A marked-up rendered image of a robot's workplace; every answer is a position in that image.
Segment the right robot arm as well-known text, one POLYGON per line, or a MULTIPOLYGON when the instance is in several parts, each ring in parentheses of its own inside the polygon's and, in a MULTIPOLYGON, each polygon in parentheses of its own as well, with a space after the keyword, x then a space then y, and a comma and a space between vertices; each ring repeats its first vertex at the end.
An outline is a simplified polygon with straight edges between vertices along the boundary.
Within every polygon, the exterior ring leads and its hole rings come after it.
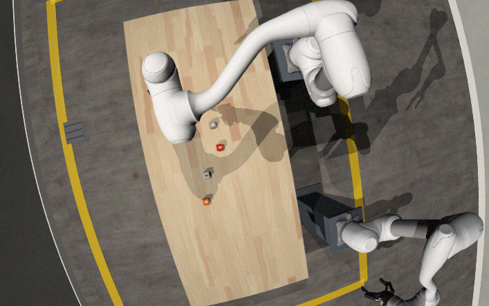
POLYGON ((357 23, 358 10, 346 0, 314 1, 295 8, 255 28, 216 82, 200 93, 183 91, 178 69, 168 54, 148 54, 142 74, 162 133, 173 144, 191 141, 201 116, 231 92, 265 46, 281 39, 293 38, 294 45, 282 46, 287 72, 302 71, 317 106, 334 104, 338 94, 352 99, 368 93, 371 67, 356 32, 357 23))

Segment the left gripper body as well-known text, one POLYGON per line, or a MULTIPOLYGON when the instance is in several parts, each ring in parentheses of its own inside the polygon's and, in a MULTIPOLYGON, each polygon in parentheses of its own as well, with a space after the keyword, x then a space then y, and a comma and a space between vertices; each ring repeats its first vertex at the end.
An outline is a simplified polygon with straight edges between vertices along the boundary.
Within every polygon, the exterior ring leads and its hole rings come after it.
POLYGON ((379 294, 379 297, 381 298, 381 300, 387 305, 387 302, 388 300, 392 297, 392 296, 395 296, 393 293, 387 291, 387 293, 385 293, 385 291, 382 291, 380 293, 384 293, 384 295, 381 295, 379 294))

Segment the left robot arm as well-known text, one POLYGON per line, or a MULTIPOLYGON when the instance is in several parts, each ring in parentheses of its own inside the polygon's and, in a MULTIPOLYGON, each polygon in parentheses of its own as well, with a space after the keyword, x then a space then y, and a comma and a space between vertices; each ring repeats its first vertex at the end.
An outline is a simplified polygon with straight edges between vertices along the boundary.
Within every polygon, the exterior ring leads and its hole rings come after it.
POLYGON ((483 233, 483 221, 476 213, 464 212, 442 219, 402 219, 396 213, 386 213, 369 222, 359 223, 360 216, 337 221, 337 246, 368 253, 379 242, 401 237, 427 239, 423 249, 419 281, 424 286, 413 298, 403 300, 392 296, 387 306, 436 306, 441 299, 434 274, 445 261, 475 243, 483 233))

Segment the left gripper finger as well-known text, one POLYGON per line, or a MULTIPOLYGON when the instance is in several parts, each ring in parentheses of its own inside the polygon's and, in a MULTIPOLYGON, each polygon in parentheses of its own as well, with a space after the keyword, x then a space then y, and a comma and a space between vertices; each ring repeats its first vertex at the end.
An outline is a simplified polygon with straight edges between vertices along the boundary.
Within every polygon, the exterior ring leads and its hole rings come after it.
POLYGON ((380 278, 380 282, 386 286, 385 293, 387 293, 387 288, 388 288, 388 285, 389 285, 389 288, 391 290, 391 293, 394 294, 394 289, 393 289, 393 287, 391 285, 391 282, 385 282, 382 278, 380 278))
POLYGON ((363 286, 361 286, 361 290, 365 292, 365 298, 375 300, 376 302, 378 302, 381 299, 378 294, 384 295, 384 293, 369 292, 363 286))

